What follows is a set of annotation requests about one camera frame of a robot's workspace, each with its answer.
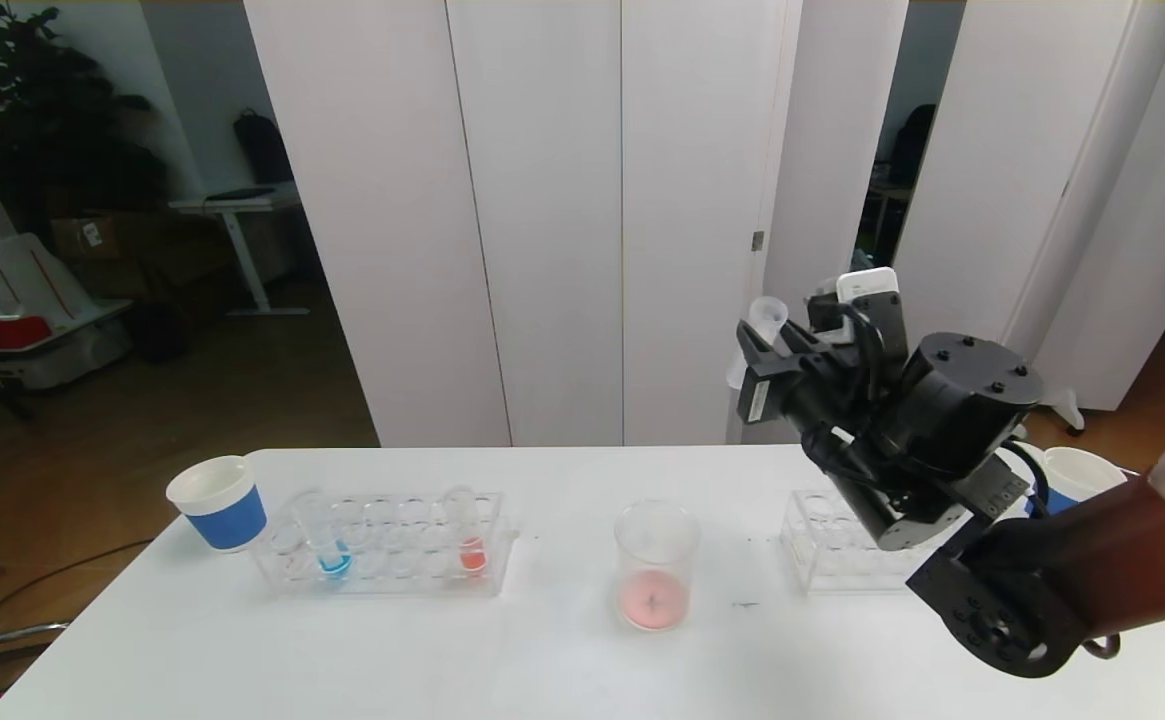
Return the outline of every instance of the blue and white bucket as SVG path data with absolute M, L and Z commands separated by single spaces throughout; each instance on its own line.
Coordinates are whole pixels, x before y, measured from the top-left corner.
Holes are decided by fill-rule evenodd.
M 266 528 L 253 468 L 240 456 L 213 457 L 183 470 L 165 488 L 165 497 L 220 552 L 242 550 Z
M 1075 447 L 1045 450 L 1043 465 L 1044 474 L 1048 475 L 1048 515 L 1102 495 L 1125 481 L 1125 474 L 1106 457 Z
M 1075 447 L 1052 447 L 1040 450 L 1025 442 L 1018 442 L 1031 459 L 1044 470 L 1048 479 L 1048 515 L 1057 515 L 1079 502 L 1108 492 L 1125 481 L 1123 471 L 1103 457 L 1094 456 Z M 995 451 L 1019 478 L 1035 486 L 1035 473 L 1019 457 L 1004 449 Z M 1031 501 L 1018 497 L 1004 518 L 1025 518 L 1031 513 Z

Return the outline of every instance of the white desk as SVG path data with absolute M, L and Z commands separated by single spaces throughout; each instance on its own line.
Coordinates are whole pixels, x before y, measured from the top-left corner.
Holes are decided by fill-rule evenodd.
M 1023 680 L 969 656 L 910 594 L 796 594 L 784 501 L 825 482 L 792 446 L 266 450 L 274 507 L 334 489 L 508 493 L 521 523 L 501 597 L 271 597 L 247 555 L 176 520 L 0 701 L 0 720 L 1047 719 L 1165 717 L 1165 623 L 1117 659 Z M 613 520 L 673 497 L 702 521 L 692 609 L 615 619 Z M 755 603 L 741 606 L 739 603 Z
M 243 273 L 243 282 L 248 284 L 254 305 L 256 305 L 252 310 L 235 310 L 231 315 L 311 313 L 308 308 L 271 306 L 271 299 L 267 297 L 266 288 L 262 287 L 262 278 L 259 277 L 257 267 L 253 263 L 253 254 L 249 252 L 248 242 L 245 241 L 239 219 L 240 213 L 271 213 L 274 210 L 301 205 L 302 199 L 298 197 L 297 183 L 289 181 L 259 188 L 275 188 L 275 190 L 257 197 L 243 197 L 240 200 L 206 200 L 207 196 L 195 197 L 188 200 L 170 202 L 169 207 L 186 214 L 221 216 L 223 223 L 226 224 L 226 233 L 231 235 L 231 245 L 235 247 L 235 259 L 239 260 L 240 271 Z

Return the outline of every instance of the blue paper cup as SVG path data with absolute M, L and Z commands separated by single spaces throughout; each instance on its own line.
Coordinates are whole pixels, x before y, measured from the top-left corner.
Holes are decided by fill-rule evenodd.
M 165 497 L 220 552 L 242 550 L 266 528 L 253 468 L 240 456 L 213 457 L 183 470 L 165 488 Z

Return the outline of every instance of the robotic arm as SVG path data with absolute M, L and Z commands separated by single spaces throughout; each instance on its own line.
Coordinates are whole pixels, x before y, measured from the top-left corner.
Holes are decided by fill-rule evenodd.
M 882 550 L 913 546 L 969 511 L 908 587 L 988 665 L 1039 678 L 1081 645 L 1113 657 L 1120 630 L 1165 619 L 1165 460 L 1150 480 L 1045 515 L 1047 480 L 1011 438 L 1043 398 L 1039 375 L 1007 347 L 954 333 L 930 334 L 909 355 L 892 270 L 867 273 L 892 283 L 816 296 L 814 332 L 791 322 L 781 331 L 789 354 L 737 324 L 742 421 L 800 430 L 806 456 Z M 1001 446 L 1036 474 L 1032 518 L 994 523 L 1028 490 L 994 454 Z

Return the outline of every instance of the clear test tube rack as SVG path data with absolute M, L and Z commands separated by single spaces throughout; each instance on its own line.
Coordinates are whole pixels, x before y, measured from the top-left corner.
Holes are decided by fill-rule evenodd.
M 340 553 L 332 559 L 298 521 L 295 503 L 311 501 L 302 493 L 271 515 L 249 553 L 280 594 L 495 597 L 516 532 L 501 493 L 466 492 L 464 520 L 446 514 L 447 496 L 323 495 Z

